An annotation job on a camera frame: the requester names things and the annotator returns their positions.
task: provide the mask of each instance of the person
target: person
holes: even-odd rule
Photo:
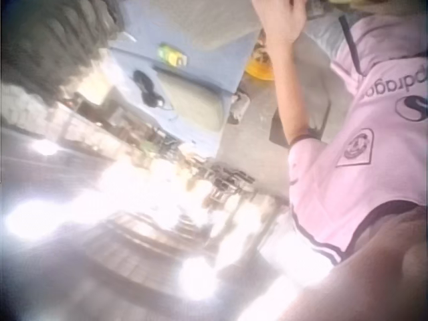
[[[310,22],[315,29],[305,32],[330,56],[353,96],[341,130],[325,144],[310,134],[294,65],[293,44],[305,28],[306,1],[292,2],[253,0],[253,6],[266,33],[278,110],[291,146],[294,227],[335,268],[306,288],[282,320],[422,320],[427,312],[426,16],[356,13]]]

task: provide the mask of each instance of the yellow bowl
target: yellow bowl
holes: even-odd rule
[[[274,71],[272,70],[272,65],[270,63],[261,63],[251,58],[245,67],[245,71],[250,76],[260,80],[272,81],[274,80]]]

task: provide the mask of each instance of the green object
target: green object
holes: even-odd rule
[[[160,45],[158,48],[158,57],[168,65],[174,67],[185,67],[187,65],[187,56],[169,45]]]

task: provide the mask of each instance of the bright light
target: bright light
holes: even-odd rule
[[[173,229],[180,219],[180,210],[174,204],[164,203],[151,216],[161,229]]]
[[[244,203],[235,214],[234,222],[241,233],[255,233],[261,226],[259,208],[251,203]]]
[[[226,236],[219,246],[219,253],[215,258],[215,269],[217,271],[237,262],[245,247],[247,236],[237,233],[236,230]]]
[[[80,224],[95,224],[117,212],[114,200],[97,191],[85,191],[68,207],[68,219]]]
[[[57,144],[47,139],[38,140],[34,142],[33,148],[34,150],[45,156],[51,156],[53,154],[56,154],[60,150],[60,147]]]
[[[243,312],[238,321],[279,320],[298,293],[295,285],[286,276],[281,276]]]
[[[211,297],[217,289],[215,271],[203,257],[195,257],[184,262],[180,272],[180,284],[192,300]]]
[[[329,259],[316,253],[296,232],[286,234],[277,244],[276,260],[302,286],[313,286],[333,268]]]
[[[157,158],[150,164],[152,178],[157,181],[167,181],[177,175],[177,166],[165,159]]]
[[[64,222],[62,211],[53,203],[29,201],[8,215],[5,224],[16,236],[35,241],[52,234]]]
[[[229,218],[229,214],[224,211],[214,211],[212,216],[214,225],[209,235],[210,238],[217,237],[223,231],[227,219]]]
[[[147,195],[147,174],[145,170],[134,167],[130,159],[123,158],[103,172],[98,186],[121,209],[143,210],[153,200]]]

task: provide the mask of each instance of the yellow object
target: yellow object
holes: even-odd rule
[[[260,80],[274,80],[274,71],[272,70],[272,65],[270,62],[259,62],[251,57],[247,66],[245,67],[245,71],[250,76]]]
[[[187,56],[168,45],[159,46],[158,57],[174,67],[184,67],[187,65]]]

